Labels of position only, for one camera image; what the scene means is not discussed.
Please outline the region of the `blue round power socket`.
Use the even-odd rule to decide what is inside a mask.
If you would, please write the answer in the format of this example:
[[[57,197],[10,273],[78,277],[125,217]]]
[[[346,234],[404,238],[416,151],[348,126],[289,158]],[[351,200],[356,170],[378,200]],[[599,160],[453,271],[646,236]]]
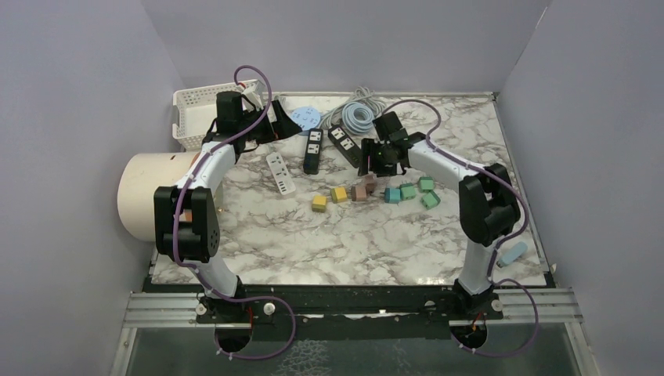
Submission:
[[[321,114],[314,107],[298,107],[291,112],[290,119],[304,132],[319,126]]]

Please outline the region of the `teal plug adapter round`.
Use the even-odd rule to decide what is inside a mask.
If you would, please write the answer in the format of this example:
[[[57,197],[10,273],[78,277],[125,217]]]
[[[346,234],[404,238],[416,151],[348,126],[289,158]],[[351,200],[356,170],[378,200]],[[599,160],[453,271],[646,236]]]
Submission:
[[[399,188],[386,187],[383,196],[384,202],[388,204],[398,204],[402,200]]]

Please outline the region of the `pink plug adapter round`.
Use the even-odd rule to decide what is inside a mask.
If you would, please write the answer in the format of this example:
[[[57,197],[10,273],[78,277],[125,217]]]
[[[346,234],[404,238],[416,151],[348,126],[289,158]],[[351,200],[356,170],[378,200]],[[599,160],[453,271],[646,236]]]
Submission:
[[[369,194],[364,185],[354,185],[351,187],[350,197],[352,201],[366,201]]]

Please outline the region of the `black power strip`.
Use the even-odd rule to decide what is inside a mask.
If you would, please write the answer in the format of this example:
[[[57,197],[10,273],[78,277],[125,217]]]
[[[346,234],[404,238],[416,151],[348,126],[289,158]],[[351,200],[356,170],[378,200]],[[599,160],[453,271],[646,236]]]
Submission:
[[[323,145],[323,131],[319,128],[309,130],[303,158],[303,172],[307,175],[319,173],[319,162]]]
[[[328,130],[328,138],[351,166],[354,168],[360,166],[362,151],[341,126],[332,126]]]

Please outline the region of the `yellow plug adapter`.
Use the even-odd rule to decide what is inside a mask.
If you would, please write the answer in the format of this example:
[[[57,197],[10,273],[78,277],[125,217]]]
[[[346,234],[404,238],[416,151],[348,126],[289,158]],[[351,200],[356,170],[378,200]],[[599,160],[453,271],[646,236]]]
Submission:
[[[311,209],[313,212],[325,212],[327,209],[327,197],[315,195],[312,199]]]
[[[345,202],[348,199],[347,190],[343,186],[331,188],[330,195],[335,204]]]

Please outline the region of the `white power strip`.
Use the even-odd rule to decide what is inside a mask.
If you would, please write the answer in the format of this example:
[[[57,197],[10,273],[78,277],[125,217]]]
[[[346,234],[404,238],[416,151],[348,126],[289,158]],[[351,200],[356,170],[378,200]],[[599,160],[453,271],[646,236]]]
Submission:
[[[296,186],[282,155],[278,152],[273,152],[268,154],[265,160],[279,193],[282,196],[294,194],[296,192]]]

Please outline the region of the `green plug adapter white strip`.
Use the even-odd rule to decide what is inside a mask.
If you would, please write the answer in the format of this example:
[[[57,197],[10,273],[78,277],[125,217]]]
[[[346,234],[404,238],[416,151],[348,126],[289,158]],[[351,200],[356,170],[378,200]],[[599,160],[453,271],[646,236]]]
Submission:
[[[434,190],[426,192],[420,198],[420,203],[423,205],[423,207],[426,210],[431,210],[431,209],[437,207],[440,204],[440,202],[441,202],[441,199]]]

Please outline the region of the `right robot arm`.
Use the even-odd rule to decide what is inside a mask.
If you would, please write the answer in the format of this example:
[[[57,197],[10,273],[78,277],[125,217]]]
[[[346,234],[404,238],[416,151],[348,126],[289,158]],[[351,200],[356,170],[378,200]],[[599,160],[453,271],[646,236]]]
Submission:
[[[361,141],[359,175],[395,176],[399,168],[412,168],[457,193],[467,249],[451,301],[456,315],[472,318],[492,296],[498,249],[513,236],[521,219],[506,167],[481,166],[458,157],[437,146],[430,132],[409,134],[393,111],[376,119],[374,127],[377,138]]]

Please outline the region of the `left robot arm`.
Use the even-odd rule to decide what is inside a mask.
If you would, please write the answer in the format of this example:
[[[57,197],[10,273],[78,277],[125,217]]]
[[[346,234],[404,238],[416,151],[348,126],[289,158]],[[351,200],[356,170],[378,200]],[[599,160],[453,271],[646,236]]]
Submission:
[[[187,173],[153,194],[155,243],[159,254],[194,272],[206,295],[218,299],[218,314],[233,322],[245,314],[246,301],[240,278],[217,254],[221,235],[215,195],[226,173],[246,152],[247,142],[261,145],[287,139],[301,128],[277,99],[260,107],[243,93],[220,92],[216,111]]]

